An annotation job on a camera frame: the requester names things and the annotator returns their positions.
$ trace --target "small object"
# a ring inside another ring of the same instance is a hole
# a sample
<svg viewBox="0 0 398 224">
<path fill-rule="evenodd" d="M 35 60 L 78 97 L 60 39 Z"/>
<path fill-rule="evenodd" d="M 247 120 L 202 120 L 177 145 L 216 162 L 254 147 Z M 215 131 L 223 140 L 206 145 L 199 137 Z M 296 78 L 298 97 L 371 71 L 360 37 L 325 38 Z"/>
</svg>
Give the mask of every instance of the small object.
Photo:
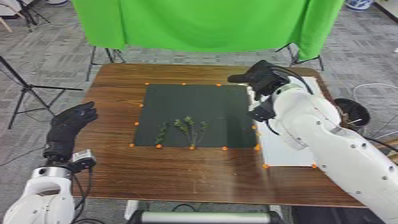
<svg viewBox="0 0 398 224">
<path fill-rule="evenodd" d="M 168 129 L 168 122 L 163 122 L 163 125 L 158 130 L 156 141 L 154 141 L 156 146 L 163 144 L 167 129 Z"/>
</svg>

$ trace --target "cable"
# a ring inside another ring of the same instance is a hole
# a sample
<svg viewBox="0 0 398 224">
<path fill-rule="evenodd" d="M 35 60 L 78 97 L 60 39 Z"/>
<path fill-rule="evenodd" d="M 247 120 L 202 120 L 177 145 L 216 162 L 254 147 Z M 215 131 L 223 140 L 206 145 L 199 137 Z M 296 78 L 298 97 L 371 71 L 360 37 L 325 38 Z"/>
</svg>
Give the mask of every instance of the cable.
<svg viewBox="0 0 398 224">
<path fill-rule="evenodd" d="M 72 180 L 74 180 L 76 185 L 78 185 L 78 191 L 80 191 L 80 195 L 81 195 L 81 199 L 83 199 L 83 187 L 81 187 L 80 180 L 78 180 L 78 177 L 76 177 L 74 174 L 72 174 Z M 76 210 L 78 207 L 81 206 L 81 199 L 80 199 L 78 204 L 76 204 L 76 206 L 74 206 L 74 210 Z"/>
<path fill-rule="evenodd" d="M 172 208 L 172 212 L 175 212 L 177 208 L 183 207 L 183 206 L 190 207 L 190 209 L 193 210 L 193 212 L 197 212 L 193 206 L 188 205 L 188 204 L 179 204 L 179 205 Z"/>
<path fill-rule="evenodd" d="M 88 224 L 104 224 L 104 222 L 101 221 L 101 220 L 97 220 L 97 219 L 80 219 L 76 222 L 74 222 L 76 224 L 85 224 L 85 223 L 88 223 Z"/>
<path fill-rule="evenodd" d="M 5 163 L 0 164 L 0 167 L 3 167 L 8 163 L 12 163 L 24 155 L 28 155 L 32 152 L 39 151 L 40 149 L 44 149 L 44 146 L 37 149 L 32 149 L 30 151 L 26 151 L 19 156 L 16 156 Z"/>
<path fill-rule="evenodd" d="M 266 124 L 266 127 L 270 129 L 270 132 L 279 135 L 277 131 L 273 130 L 273 128 L 270 127 L 270 120 L 264 120 L 264 124 Z"/>
<path fill-rule="evenodd" d="M 389 135 L 396 134 L 398 131 L 389 132 L 385 135 L 380 135 L 378 137 L 374 137 L 374 139 L 387 137 Z"/>
<path fill-rule="evenodd" d="M 398 152 L 398 149 L 382 141 L 378 141 L 376 139 L 364 137 L 364 139 L 367 139 L 369 141 L 376 142 L 380 145 L 383 145 L 394 152 Z"/>
<path fill-rule="evenodd" d="M 302 82 L 309 94 L 314 95 L 312 89 L 310 89 L 310 87 L 307 85 L 307 82 L 305 82 L 302 76 L 291 70 L 287 70 L 284 67 L 280 67 L 277 65 L 271 65 L 270 68 L 273 68 L 273 69 L 277 68 L 275 70 L 279 70 L 279 72 L 289 73 L 289 76 L 293 76 L 296 78 L 296 80 Z"/>
<path fill-rule="evenodd" d="M 357 90 L 358 90 L 362 87 L 366 87 L 366 86 L 376 86 L 376 85 L 378 85 L 378 86 L 385 86 L 385 87 L 389 87 L 389 88 L 392 88 L 392 89 L 398 89 L 398 86 L 392 86 L 392 85 L 389 85 L 389 84 L 385 84 L 385 83 L 378 83 L 378 82 L 357 85 L 357 86 L 353 87 L 353 89 L 351 89 L 351 98 L 353 98 L 353 100 L 357 101 L 357 103 L 360 103 L 360 102 L 358 102 L 358 99 L 357 99 Z M 382 129 L 387 127 L 387 125 L 389 125 L 389 123 L 392 122 L 394 118 L 390 119 L 390 121 L 387 122 L 387 124 L 383 125 L 383 127 L 378 129 L 378 131 L 374 132 L 373 136 L 374 136 L 376 133 L 382 131 Z"/>
<path fill-rule="evenodd" d="M 78 210 L 78 214 L 74 216 L 74 219 L 71 221 L 72 224 L 80 221 L 78 218 L 80 218 L 81 213 L 83 213 L 85 199 L 87 199 L 87 196 L 88 196 L 88 193 L 90 193 L 90 188 L 92 188 L 92 168 L 88 168 L 88 184 L 87 184 L 87 189 L 85 189 L 85 192 L 80 192 L 81 193 L 81 200 L 80 200 L 78 205 L 76 205 L 76 208 L 80 207 L 80 210 Z"/>
<path fill-rule="evenodd" d="M 380 133 L 380 131 L 383 130 L 383 128 L 389 126 L 390 122 L 394 121 L 398 117 L 398 114 L 394 115 L 394 117 L 389 119 L 387 123 L 383 124 L 382 128 L 378 129 L 378 131 L 374 132 L 374 134 L 371 135 L 371 137 L 376 136 L 376 134 Z M 376 138 L 382 138 L 385 136 L 389 136 L 390 134 L 394 134 L 396 131 L 392 131 L 390 133 L 387 133 L 385 135 L 378 136 Z"/>
</svg>

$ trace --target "wooden tabletop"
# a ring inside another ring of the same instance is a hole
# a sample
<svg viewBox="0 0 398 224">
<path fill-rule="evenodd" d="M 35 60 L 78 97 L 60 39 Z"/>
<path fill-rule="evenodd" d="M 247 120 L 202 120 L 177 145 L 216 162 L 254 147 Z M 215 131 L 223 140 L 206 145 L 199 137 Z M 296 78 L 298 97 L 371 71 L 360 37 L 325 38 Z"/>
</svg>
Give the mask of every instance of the wooden tabletop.
<svg viewBox="0 0 398 224">
<path fill-rule="evenodd" d="M 95 102 L 99 119 L 85 127 L 76 142 L 76 150 L 90 148 L 97 159 L 90 197 L 360 207 L 318 169 L 263 169 L 261 151 L 254 149 L 129 148 L 143 83 L 227 84 L 227 76 L 245 70 L 236 66 L 103 66 L 85 97 L 85 101 Z M 307 68 L 291 70 L 318 78 L 330 99 L 318 72 Z"/>
</svg>

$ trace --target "floor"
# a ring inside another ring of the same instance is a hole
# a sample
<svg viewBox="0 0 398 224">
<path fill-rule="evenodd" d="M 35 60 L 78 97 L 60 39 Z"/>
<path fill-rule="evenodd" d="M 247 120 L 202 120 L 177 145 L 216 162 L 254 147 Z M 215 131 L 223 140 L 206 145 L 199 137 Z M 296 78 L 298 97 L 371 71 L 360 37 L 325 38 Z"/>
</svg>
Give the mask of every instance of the floor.
<svg viewBox="0 0 398 224">
<path fill-rule="evenodd" d="M 23 19 L 7 20 L 14 33 L 7 33 L 0 26 L 0 55 L 7 58 L 17 72 L 28 82 L 49 85 L 80 87 L 87 91 L 90 82 L 85 82 L 90 46 L 85 41 L 72 6 L 48 6 L 42 2 L 35 9 L 51 21 L 26 31 Z M 357 13 L 341 10 L 332 34 L 323 48 L 325 72 L 321 77 L 328 85 L 334 98 L 351 98 L 351 89 L 366 83 L 398 85 L 398 26 L 380 11 L 371 8 Z M 172 50 L 143 49 L 129 47 L 122 51 L 127 63 L 161 64 L 216 64 L 252 65 L 259 59 L 266 59 L 277 65 L 287 66 L 287 52 L 273 50 L 236 54 L 184 53 Z M 104 53 L 99 52 L 97 63 L 108 63 Z M 318 69 L 318 63 L 309 62 L 302 66 Z M 94 67 L 94 78 L 99 66 Z M 60 112 L 74 106 L 85 96 L 83 92 L 67 92 L 56 101 L 53 110 Z M 44 144 L 49 115 L 46 112 L 32 112 L 19 115 L 12 130 L 7 130 L 7 122 L 16 105 L 19 87 L 8 77 L 0 75 L 0 163 L 8 161 L 28 150 Z M 51 90 L 39 91 L 44 99 L 53 97 Z M 380 136 L 396 130 L 398 119 L 398 91 L 385 86 L 369 86 L 357 89 L 357 100 L 371 112 L 371 123 L 366 133 Z M 26 99 L 24 108 L 37 106 L 32 98 Z M 35 150 L 24 157 L 0 168 L 0 216 L 16 201 L 32 169 L 40 165 L 40 151 Z M 106 223 L 122 223 L 124 201 L 88 200 L 85 216 L 99 218 Z M 167 211 L 177 203 L 151 203 L 151 210 Z M 200 211 L 263 211 L 263 206 L 204 204 Z"/>
</svg>

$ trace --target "black cable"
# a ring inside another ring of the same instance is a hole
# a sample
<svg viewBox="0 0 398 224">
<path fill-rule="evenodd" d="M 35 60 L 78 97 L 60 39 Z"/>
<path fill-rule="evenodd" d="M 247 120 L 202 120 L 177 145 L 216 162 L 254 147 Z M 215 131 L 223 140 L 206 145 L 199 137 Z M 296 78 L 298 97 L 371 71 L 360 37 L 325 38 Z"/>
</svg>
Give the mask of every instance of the black cable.
<svg viewBox="0 0 398 224">
<path fill-rule="evenodd" d="M 179 205 L 172 208 L 172 212 L 174 212 L 174 211 L 177 210 L 177 208 L 183 207 L 183 206 L 190 207 L 190 209 L 193 210 L 193 212 L 197 212 L 193 206 L 188 205 L 188 204 L 179 204 Z"/>
<path fill-rule="evenodd" d="M 270 120 L 264 120 L 264 124 L 266 124 L 266 127 L 270 129 L 270 132 L 279 135 L 277 131 L 273 130 L 273 128 L 270 127 Z"/>
<path fill-rule="evenodd" d="M 88 196 L 88 193 L 90 193 L 90 188 L 92 188 L 92 168 L 88 168 L 88 184 L 87 184 L 87 189 L 85 189 L 85 192 L 80 192 L 81 193 L 81 200 L 80 200 L 78 205 L 76 205 L 76 208 L 80 207 L 80 210 L 78 210 L 78 214 L 74 216 L 74 219 L 71 221 L 72 224 L 80 221 L 78 218 L 80 218 L 81 213 L 83 213 L 85 199 L 87 199 L 87 196 Z"/>
<path fill-rule="evenodd" d="M 0 167 L 3 167 L 8 163 L 12 163 L 24 155 L 28 155 L 32 152 L 35 152 L 37 150 L 44 149 L 44 146 L 37 149 L 32 149 L 30 151 L 26 151 L 19 156 L 16 156 L 5 163 L 0 164 Z"/>
<path fill-rule="evenodd" d="M 78 180 L 78 177 L 76 177 L 74 174 L 72 174 L 72 180 L 74 180 L 74 183 L 78 185 L 78 191 L 80 191 L 80 195 L 81 195 L 81 199 L 78 201 L 78 204 L 74 205 L 74 210 L 76 210 L 78 207 L 81 206 L 81 202 L 83 202 L 83 187 L 81 187 L 80 180 Z"/>
<path fill-rule="evenodd" d="M 85 224 L 85 223 L 88 223 L 88 224 L 104 224 L 104 222 L 101 221 L 101 220 L 97 220 L 97 219 L 88 219 L 88 218 L 85 218 L 85 219 L 80 219 L 76 222 L 74 222 L 76 224 Z"/>
<path fill-rule="evenodd" d="M 302 76 L 300 76 L 291 70 L 287 70 L 284 67 L 280 67 L 280 66 L 277 66 L 277 65 L 270 66 L 270 68 L 273 68 L 273 69 L 277 68 L 275 70 L 277 70 L 279 72 L 289 73 L 289 76 L 293 76 L 293 77 L 296 78 L 296 80 L 302 82 L 309 94 L 314 95 L 312 89 L 310 89 L 310 87 L 309 87 L 309 85 L 307 85 L 307 82 L 305 82 Z"/>
<path fill-rule="evenodd" d="M 378 141 L 376 139 L 364 137 L 364 139 L 367 139 L 369 141 L 376 142 L 380 145 L 383 145 L 394 152 L 398 152 L 398 149 L 382 141 Z"/>
</svg>

